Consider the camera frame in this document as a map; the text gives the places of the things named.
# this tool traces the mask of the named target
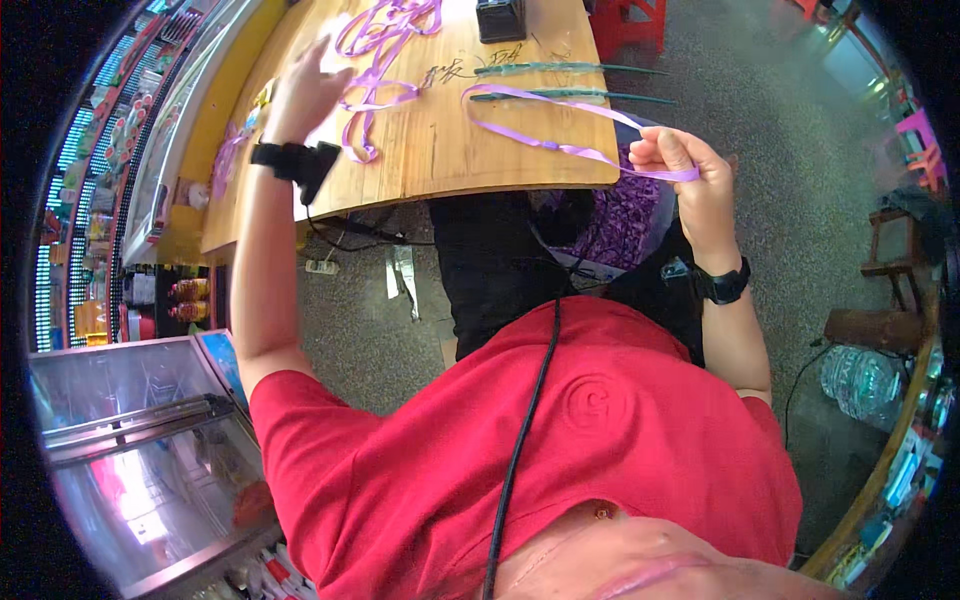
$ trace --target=concrete floor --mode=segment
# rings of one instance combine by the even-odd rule
[[[615,108],[694,132],[721,156],[739,156],[738,236],[753,266],[781,423],[798,370],[819,351],[809,343],[829,310],[890,306],[889,288],[865,280],[858,267],[870,248],[867,215],[875,198],[902,175],[896,152],[890,158],[884,146],[892,126],[823,68],[823,46],[822,34],[787,2],[672,0],[665,52],[654,57],[632,47],[612,61],[671,75],[608,76],[611,91],[679,101]],[[430,239],[422,204],[400,206],[390,223],[412,239]],[[348,236],[344,243],[362,242]],[[312,240],[303,255],[322,259],[328,248]],[[406,298],[387,300],[384,252],[336,252],[340,274],[300,275],[304,346],[318,376],[346,401],[378,414],[443,371],[440,340],[451,327],[435,251],[414,248],[416,324]],[[789,425],[804,495],[797,550],[809,555],[865,482],[886,436],[822,394],[816,365],[791,400]]]

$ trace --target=red t-shirt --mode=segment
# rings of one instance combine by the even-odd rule
[[[801,498],[770,408],[691,365],[627,306],[567,298],[562,320],[501,556],[600,499],[678,523],[726,554],[786,565]],[[441,582],[457,593],[480,585],[552,326],[551,302],[387,418],[300,372],[256,386],[252,420],[276,512],[321,597],[409,600]]]

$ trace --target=lips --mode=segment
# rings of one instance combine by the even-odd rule
[[[627,575],[606,583],[597,591],[594,598],[595,600],[613,600],[613,598],[635,589],[646,588],[667,577],[678,568],[710,566],[711,564],[713,562],[699,552],[684,552],[657,557],[645,561],[640,567]]]

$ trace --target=black pants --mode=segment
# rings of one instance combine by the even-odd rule
[[[557,296],[577,294],[569,275],[530,230],[523,192],[476,194],[430,202],[440,273],[453,315],[457,360],[486,344],[506,324]],[[607,289],[605,298],[633,307],[690,350],[703,366],[702,304],[660,278],[660,267],[693,252],[674,221],[660,248]]]

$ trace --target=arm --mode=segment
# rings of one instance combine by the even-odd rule
[[[643,128],[630,146],[630,161],[644,170],[700,168],[696,181],[676,183],[680,220],[697,265],[712,276],[740,269],[733,233],[733,177],[730,165],[701,139],[663,127]],[[740,300],[719,306],[704,300],[704,361],[741,396],[772,401],[770,362],[756,320],[750,288]]]
[[[320,71],[327,40],[311,46],[281,79],[260,142],[302,144],[333,110],[352,72]],[[241,184],[240,235],[230,298],[233,343],[248,397],[272,372],[314,376],[300,351],[293,183],[251,165]]]

